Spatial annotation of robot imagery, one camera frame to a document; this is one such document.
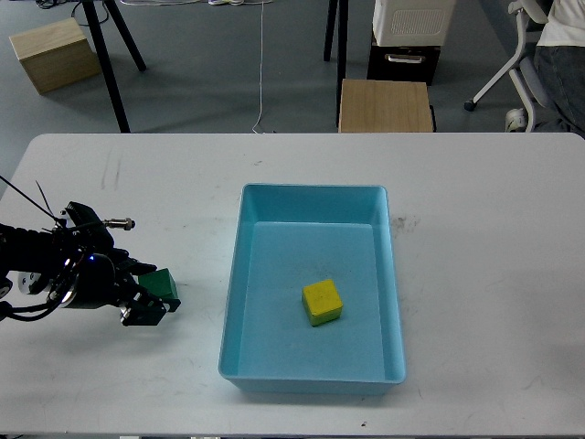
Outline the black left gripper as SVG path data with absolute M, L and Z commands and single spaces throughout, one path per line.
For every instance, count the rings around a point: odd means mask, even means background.
M 114 267 L 131 275 L 144 275 L 157 270 L 154 264 L 140 262 L 124 249 L 113 250 L 113 262 L 100 253 L 83 253 L 69 257 L 52 281 L 48 303 L 69 309 L 98 309 L 106 305 L 120 307 L 123 326 L 157 326 L 168 313 L 181 305 L 174 296 L 161 297 L 149 291 L 139 292 L 124 302 L 116 281 Z

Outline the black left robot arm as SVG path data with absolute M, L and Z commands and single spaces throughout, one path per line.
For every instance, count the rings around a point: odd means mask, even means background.
M 50 230 L 1 227 L 1 294 L 18 274 L 23 294 L 46 293 L 37 305 L 1 302 L 1 317 L 34 322 L 59 308 L 119 308 L 124 326 L 155 326 L 181 305 L 175 281 L 166 269 L 140 262 L 118 248 L 112 229 L 131 230 L 133 219 L 101 219 L 84 204 L 71 201 L 52 218 Z

